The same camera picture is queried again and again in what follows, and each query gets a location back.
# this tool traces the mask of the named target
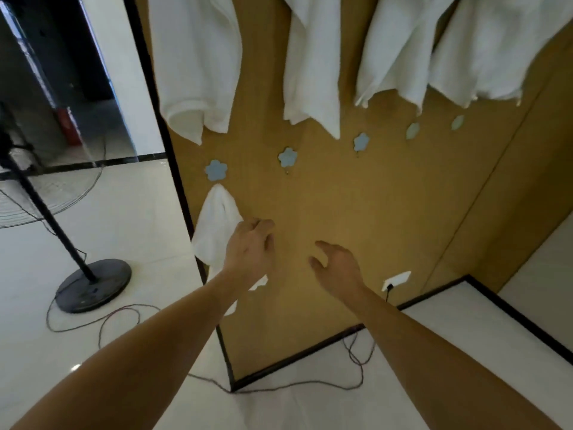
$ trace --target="hand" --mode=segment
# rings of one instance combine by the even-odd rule
[[[337,244],[316,241],[316,246],[326,253],[328,264],[324,267],[313,256],[308,259],[320,285],[332,296],[347,303],[358,289],[364,287],[358,262],[352,252]]]
[[[247,288],[270,271],[275,259],[275,222],[253,218],[240,222],[227,243],[223,271],[237,275]]]

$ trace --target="white wall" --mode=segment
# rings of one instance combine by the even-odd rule
[[[573,350],[573,214],[549,236],[499,294]]]
[[[123,0],[82,0],[138,155],[164,152]]]

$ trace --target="fan base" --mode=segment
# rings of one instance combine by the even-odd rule
[[[88,264],[98,278],[95,284],[76,270],[56,291],[56,304],[64,312],[93,311],[121,293],[131,279],[131,267],[122,260],[99,260]]]

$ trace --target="right hand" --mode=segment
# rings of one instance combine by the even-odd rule
[[[326,291],[345,303],[348,297],[364,287],[358,262],[352,252],[342,246],[325,241],[316,241],[315,244],[328,258],[326,267],[313,256],[308,259],[316,278]]]

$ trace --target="white tile floor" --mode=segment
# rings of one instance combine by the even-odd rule
[[[201,285],[171,174],[162,162],[106,168],[92,192],[57,218],[75,245],[88,252],[88,260],[124,259],[133,267],[133,278],[99,310],[73,316],[54,310],[55,327],[78,325],[129,303],[164,307]],[[55,289],[74,269],[41,224],[0,229],[0,428],[15,422],[97,349],[98,325],[61,334],[44,325]],[[469,285],[407,313],[493,370],[562,428],[573,429],[573,367]],[[134,314],[118,314],[105,326],[104,343],[134,323]],[[367,332],[359,334],[360,357],[366,357],[371,341]],[[192,370],[228,384],[215,335]],[[310,378],[352,385],[359,375],[337,343],[251,387]],[[378,349],[365,377],[361,389],[351,392],[307,385],[244,396],[188,379],[157,428],[187,429],[192,423],[195,429],[427,429]]]

